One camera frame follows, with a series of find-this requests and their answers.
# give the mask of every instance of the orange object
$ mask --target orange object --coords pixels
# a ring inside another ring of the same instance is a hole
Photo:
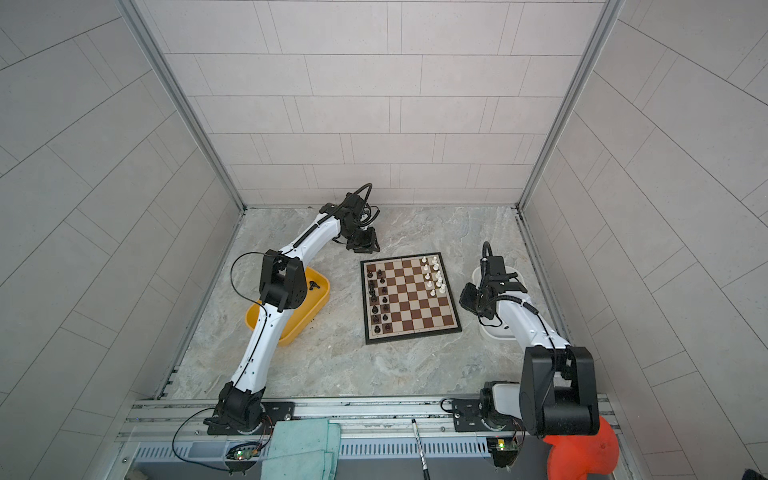
[[[286,346],[294,341],[304,327],[309,325],[312,319],[315,318],[320,309],[328,303],[328,292],[331,287],[328,279],[317,270],[309,267],[304,270],[304,276],[306,277],[306,298],[288,319],[288,323],[283,329],[283,334],[280,335],[280,341],[277,342],[278,346]],[[320,288],[310,290],[310,282],[317,283],[320,285]],[[251,330],[256,326],[256,322],[259,319],[259,310],[259,305],[254,303],[245,314],[245,324]]]
[[[609,475],[619,462],[619,441],[603,417],[597,435],[547,435],[544,441],[552,445],[548,480],[587,480],[587,473]]]

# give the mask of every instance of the robotic arm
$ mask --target robotic arm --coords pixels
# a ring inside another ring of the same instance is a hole
[[[347,194],[341,204],[326,204],[293,242],[264,254],[259,319],[243,359],[219,393],[214,416],[205,420],[207,425],[229,427],[240,433],[259,427],[270,360],[288,319],[306,298],[305,266],[326,243],[339,237],[346,238],[347,250],[355,253],[379,251],[376,231],[369,227],[379,215],[378,211],[372,215],[368,205],[371,189],[372,185],[366,184]],[[360,197],[363,190],[367,190],[364,198]]]
[[[482,417],[504,425],[520,418],[532,435],[596,435],[600,428],[592,355],[572,346],[538,314],[531,297],[506,273],[504,257],[483,243],[480,285],[467,283],[459,303],[480,317],[498,317],[525,350],[521,381],[497,382],[481,391]],[[571,386],[554,386],[555,373]]]

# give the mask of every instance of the wire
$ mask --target wire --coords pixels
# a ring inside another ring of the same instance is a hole
[[[187,422],[189,422],[189,421],[190,421],[192,418],[194,418],[196,415],[199,415],[199,414],[201,414],[202,412],[206,412],[207,410],[213,410],[213,409],[214,409],[214,407],[210,407],[210,408],[208,408],[208,409],[202,409],[202,410],[200,410],[199,412],[193,413],[193,414],[192,414],[192,416],[191,416],[190,418],[188,418],[188,419],[184,420],[184,421],[181,423],[181,425],[179,425],[179,428],[178,428],[178,429],[176,429],[176,433],[174,433],[174,438],[173,438],[173,439],[170,441],[170,449],[173,451],[174,455],[176,455],[176,458],[178,458],[178,459],[179,459],[179,460],[181,460],[182,462],[186,462],[186,463],[194,463],[195,465],[202,465],[202,466],[203,466],[203,467],[205,467],[205,468],[210,468],[211,470],[218,470],[219,472],[228,472],[228,473],[232,473],[232,470],[230,470],[230,469],[228,469],[228,468],[219,468],[219,467],[213,467],[213,466],[211,466],[211,465],[206,465],[206,464],[204,464],[204,463],[202,463],[202,462],[195,462],[194,460],[188,460],[188,459],[186,459],[186,458],[181,458],[181,455],[179,455],[179,454],[176,452],[176,436],[177,436],[177,435],[179,435],[179,431],[180,431],[180,430],[181,430],[181,429],[182,429],[182,428],[183,428],[183,427],[184,427],[184,426],[187,424]]]

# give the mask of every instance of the marble floor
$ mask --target marble floor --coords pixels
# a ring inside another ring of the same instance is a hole
[[[248,210],[213,295],[198,323],[168,399],[216,398],[230,380],[250,338],[243,322],[250,303],[232,291],[232,261],[244,252],[278,249],[309,225],[315,209]],[[477,318],[458,308],[461,333],[366,345],[359,262],[426,252],[442,253],[453,296],[479,265],[482,242],[518,269],[542,316],[551,323],[541,287],[510,207],[387,207],[373,224],[381,252],[362,255],[328,243],[311,263],[331,284],[330,300],[270,364],[265,396],[390,396],[473,393],[489,380],[517,380],[523,352],[516,342],[481,336]],[[234,280],[258,297],[261,256],[237,263]]]

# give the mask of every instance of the green towel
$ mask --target green towel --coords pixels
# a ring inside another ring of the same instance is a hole
[[[341,428],[327,419],[278,422],[262,466],[263,480],[333,480]]]

